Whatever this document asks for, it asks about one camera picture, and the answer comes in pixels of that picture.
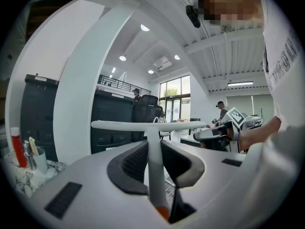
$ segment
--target white curved panel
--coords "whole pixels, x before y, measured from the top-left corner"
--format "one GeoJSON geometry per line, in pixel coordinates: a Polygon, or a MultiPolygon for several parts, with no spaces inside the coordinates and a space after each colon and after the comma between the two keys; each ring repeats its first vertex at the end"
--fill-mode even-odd
{"type": "Polygon", "coordinates": [[[102,16],[79,42],[62,73],[53,130],[58,160],[71,164],[91,154],[93,98],[108,51],[139,3],[125,0],[102,16]]]}

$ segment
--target window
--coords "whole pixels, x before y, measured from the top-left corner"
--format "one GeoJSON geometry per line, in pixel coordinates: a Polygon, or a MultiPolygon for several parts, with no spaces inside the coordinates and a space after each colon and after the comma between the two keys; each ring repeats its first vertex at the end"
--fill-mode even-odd
{"type": "Polygon", "coordinates": [[[191,84],[189,75],[160,84],[159,98],[177,96],[182,94],[191,94],[191,84]]]}
{"type": "Polygon", "coordinates": [[[160,84],[159,105],[164,110],[167,122],[178,119],[190,120],[190,76],[180,77],[160,84]]]}
{"type": "Polygon", "coordinates": [[[181,87],[182,93],[181,94],[190,94],[191,93],[191,84],[190,84],[190,76],[186,76],[181,78],[181,87]]]}
{"type": "Polygon", "coordinates": [[[160,84],[160,97],[166,97],[166,83],[160,84]]]}
{"type": "Polygon", "coordinates": [[[181,94],[181,78],[167,83],[167,97],[181,94]]]}

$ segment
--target desk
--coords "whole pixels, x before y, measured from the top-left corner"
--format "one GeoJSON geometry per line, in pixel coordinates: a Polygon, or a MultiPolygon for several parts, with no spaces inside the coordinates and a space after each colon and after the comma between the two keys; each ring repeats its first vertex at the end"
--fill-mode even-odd
{"type": "Polygon", "coordinates": [[[15,152],[10,152],[1,160],[3,168],[6,169],[8,179],[15,191],[18,191],[27,197],[45,184],[45,182],[66,168],[65,163],[47,160],[49,170],[47,174],[42,175],[37,170],[31,170],[29,167],[20,168],[15,152]]]}

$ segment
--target black office chair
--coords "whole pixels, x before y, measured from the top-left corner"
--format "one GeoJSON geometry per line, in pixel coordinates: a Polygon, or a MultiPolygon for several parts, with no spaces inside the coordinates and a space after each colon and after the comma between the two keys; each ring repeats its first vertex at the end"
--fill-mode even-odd
{"type": "MultiPolygon", "coordinates": [[[[163,108],[158,106],[158,97],[143,95],[132,107],[132,122],[152,123],[155,117],[160,117],[163,108]]],[[[144,132],[132,132],[132,142],[144,140],[144,132]]]]}

